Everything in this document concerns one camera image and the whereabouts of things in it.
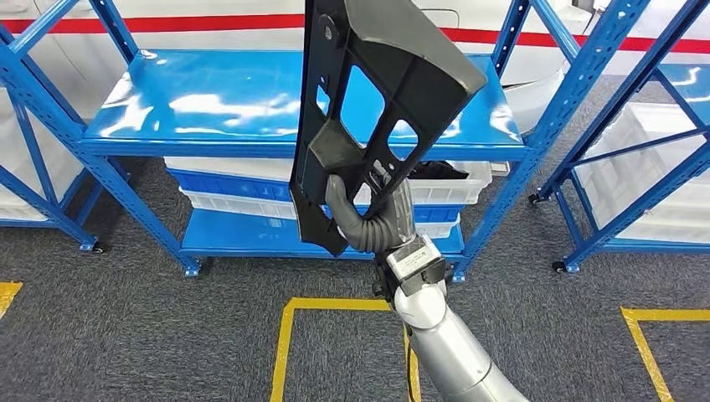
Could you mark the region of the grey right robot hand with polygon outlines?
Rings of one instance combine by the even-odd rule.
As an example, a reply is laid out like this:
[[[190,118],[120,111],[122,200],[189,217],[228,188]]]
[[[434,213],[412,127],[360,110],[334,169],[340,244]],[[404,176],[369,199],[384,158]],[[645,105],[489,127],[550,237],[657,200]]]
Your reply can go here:
[[[342,178],[327,180],[325,200],[344,238],[355,250],[378,253],[398,248],[416,236],[413,203],[408,180],[383,199],[380,208],[364,218],[347,199]]]

